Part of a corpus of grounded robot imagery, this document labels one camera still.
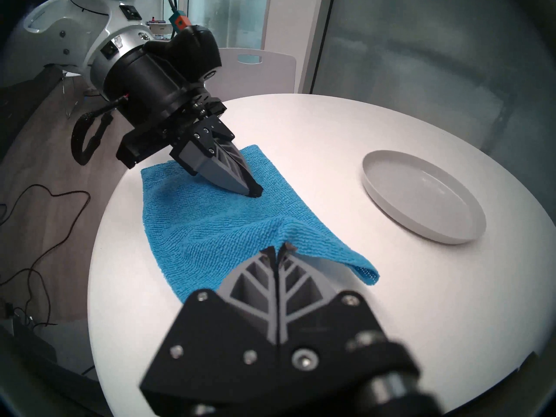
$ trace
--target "white table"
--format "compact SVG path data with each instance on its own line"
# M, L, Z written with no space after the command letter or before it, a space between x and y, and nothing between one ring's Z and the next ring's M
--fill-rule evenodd
M363 293L391 339L423 369L421 387L445 411L484 392L540 352L556 318L556 227L527 189L471 145L418 119L371 104L303 94L226 103L222 121L240 149L256 143L314 213L380 273ZM406 152L446 170L475 195L487 231L441 245L400 227L361 184L373 150ZM142 224L140 169L126 172L98 229L88 286L89 335L115 416L152 416L138 388L181 304Z

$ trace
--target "white dish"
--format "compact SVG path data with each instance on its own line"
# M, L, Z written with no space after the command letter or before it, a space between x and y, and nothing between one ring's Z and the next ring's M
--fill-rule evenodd
M363 158L363 185L394 221L441 243L481 237L486 218L477 199L456 178L413 155L373 151Z

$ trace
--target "blue towel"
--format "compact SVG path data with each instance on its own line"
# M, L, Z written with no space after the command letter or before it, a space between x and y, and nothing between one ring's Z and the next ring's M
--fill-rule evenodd
M258 146L241 151L264 188L251 199L189 175L175 161L143 169L143 223L152 253L176 296L218 289L238 264L286 241L303 255L349 266L366 284L379 276L305 205Z

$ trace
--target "white chair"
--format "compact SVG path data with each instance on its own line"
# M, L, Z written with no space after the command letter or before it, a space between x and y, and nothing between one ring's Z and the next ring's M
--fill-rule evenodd
M211 96L221 101L294 91L293 56L257 49L222 48L220 58L222 68L206 81L205 86Z

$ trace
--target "window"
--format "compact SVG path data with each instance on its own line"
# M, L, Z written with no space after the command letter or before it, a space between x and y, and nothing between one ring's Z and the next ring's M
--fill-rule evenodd
M191 22L211 30L219 47L262 49L268 0L187 0Z

